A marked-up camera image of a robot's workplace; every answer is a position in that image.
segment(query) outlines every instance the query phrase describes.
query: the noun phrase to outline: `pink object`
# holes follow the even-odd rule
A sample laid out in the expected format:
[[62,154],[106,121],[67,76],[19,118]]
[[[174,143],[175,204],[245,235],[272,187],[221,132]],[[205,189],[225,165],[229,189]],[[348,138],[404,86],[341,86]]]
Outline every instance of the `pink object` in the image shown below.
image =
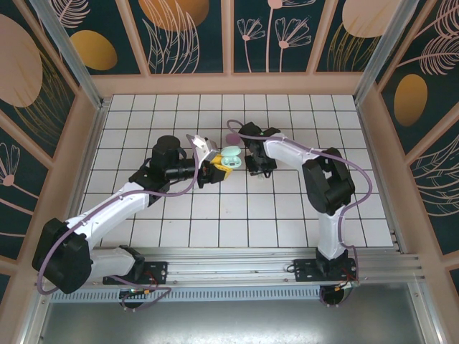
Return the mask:
[[226,139],[229,145],[239,145],[241,142],[241,137],[234,133],[227,134]]

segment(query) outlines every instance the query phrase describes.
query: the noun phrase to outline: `orange circle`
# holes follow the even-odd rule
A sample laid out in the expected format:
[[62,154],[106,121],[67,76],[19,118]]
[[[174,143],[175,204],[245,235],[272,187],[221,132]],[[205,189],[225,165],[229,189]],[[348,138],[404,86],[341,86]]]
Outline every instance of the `orange circle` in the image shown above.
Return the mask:
[[153,24],[174,32],[189,29],[186,14],[197,27],[209,13],[209,0],[138,0],[138,3]]

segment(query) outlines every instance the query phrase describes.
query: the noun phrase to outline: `gray floor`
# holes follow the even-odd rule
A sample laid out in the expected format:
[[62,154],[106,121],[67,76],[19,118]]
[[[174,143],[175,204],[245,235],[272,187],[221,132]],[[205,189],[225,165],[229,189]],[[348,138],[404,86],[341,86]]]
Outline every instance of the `gray floor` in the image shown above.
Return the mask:
[[52,305],[43,343],[418,344],[404,285],[362,286],[340,308],[317,300],[167,302],[139,313],[119,305]]

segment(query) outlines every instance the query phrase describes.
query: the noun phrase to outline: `black bracket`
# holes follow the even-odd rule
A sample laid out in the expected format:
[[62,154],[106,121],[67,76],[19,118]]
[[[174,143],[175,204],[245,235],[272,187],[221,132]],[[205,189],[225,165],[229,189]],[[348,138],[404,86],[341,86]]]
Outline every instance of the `black bracket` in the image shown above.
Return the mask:
[[[167,279],[167,266],[167,262],[145,262],[143,264],[143,271],[138,279],[132,278],[129,274],[126,276],[120,276],[120,278],[131,283],[136,283],[137,285],[154,285],[154,281],[151,281],[151,275],[153,275],[153,278],[156,280],[158,285],[164,285],[166,284]],[[121,283],[111,277],[104,277],[103,284],[120,285]]]
[[296,282],[339,282],[348,279],[346,272],[356,278],[356,261],[353,258],[345,258],[341,268],[332,269],[324,274],[317,259],[295,259],[293,271]]

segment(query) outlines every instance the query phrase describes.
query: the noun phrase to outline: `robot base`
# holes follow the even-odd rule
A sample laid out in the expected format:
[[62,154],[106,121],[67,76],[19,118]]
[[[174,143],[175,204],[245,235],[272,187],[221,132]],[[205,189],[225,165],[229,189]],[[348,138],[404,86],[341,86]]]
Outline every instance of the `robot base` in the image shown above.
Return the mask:
[[[143,271],[137,279],[131,274],[119,277],[125,281],[136,283],[137,285],[154,285],[155,283],[151,280],[151,276],[153,276],[158,285],[166,284],[167,262],[145,262],[143,264]],[[103,284],[121,285],[119,281],[116,281],[110,277],[104,277]]]
[[332,260],[326,260],[317,251],[315,259],[295,259],[293,268],[296,282],[340,282],[356,279],[356,262],[348,258],[348,251]]

